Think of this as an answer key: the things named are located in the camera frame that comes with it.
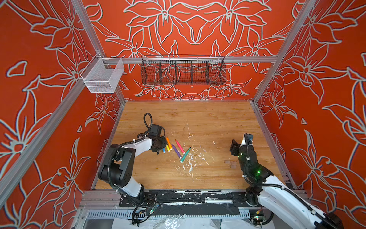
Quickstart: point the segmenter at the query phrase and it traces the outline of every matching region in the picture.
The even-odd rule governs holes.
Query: wooden table
[[[174,151],[159,155],[146,151],[135,158],[133,177],[146,189],[245,189],[238,158],[230,154],[231,140],[254,136],[258,162],[282,180],[268,144],[249,102],[159,101],[126,103],[113,143],[121,144],[146,131],[143,115],[166,130],[190,154],[180,163]],[[98,180],[96,189],[111,189]]]

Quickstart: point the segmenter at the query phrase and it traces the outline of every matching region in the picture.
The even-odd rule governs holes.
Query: floral pattern
[[[134,58],[179,54],[276,56],[303,4],[296,0],[83,2],[106,55]],[[281,22],[271,22],[284,15]],[[128,64],[120,87],[128,88],[124,95],[129,100],[250,100],[265,76],[261,72],[269,66],[229,63],[224,85],[191,87],[143,85],[140,66]],[[164,73],[163,77],[172,81],[169,69]]]
[[[0,41],[7,44],[0,67],[0,106],[6,111],[0,115],[1,179],[95,51],[70,0],[3,1],[0,11]],[[82,128],[96,108],[106,117],[98,117],[102,125]],[[115,94],[96,98],[85,88],[0,209],[0,228],[69,228],[120,109]]]
[[[258,102],[296,185],[349,228],[366,227],[366,46],[354,40],[365,13],[364,2],[317,0]]]

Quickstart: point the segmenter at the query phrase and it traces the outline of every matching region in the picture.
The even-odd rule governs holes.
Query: marker
[[[191,150],[191,148],[189,147],[189,149],[187,150],[186,154],[183,155],[182,159],[180,160],[181,163],[183,163],[184,159],[186,158],[186,156],[188,155],[189,151]]]
[[[175,148],[175,146],[172,144],[172,147],[173,147],[173,149],[175,150],[175,152],[177,153],[177,155],[178,155],[178,157],[179,157],[179,159],[181,159],[182,158],[182,156],[179,154],[179,151],[177,150],[177,148]]]
[[[182,152],[182,154],[184,155],[184,150],[183,150],[182,146],[179,144],[179,142],[177,140],[175,140],[175,142],[177,143],[177,145],[178,145],[180,151]]]
[[[170,144],[169,138],[167,138],[167,142],[168,142],[168,146],[170,148],[170,150],[173,150],[172,144]]]

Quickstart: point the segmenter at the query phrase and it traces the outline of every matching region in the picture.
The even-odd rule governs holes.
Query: teal marker
[[[189,151],[191,150],[191,148],[189,147],[189,149],[187,150],[187,152],[183,155],[182,159],[180,160],[181,163],[183,163],[184,159],[186,158],[186,156],[188,155]]]

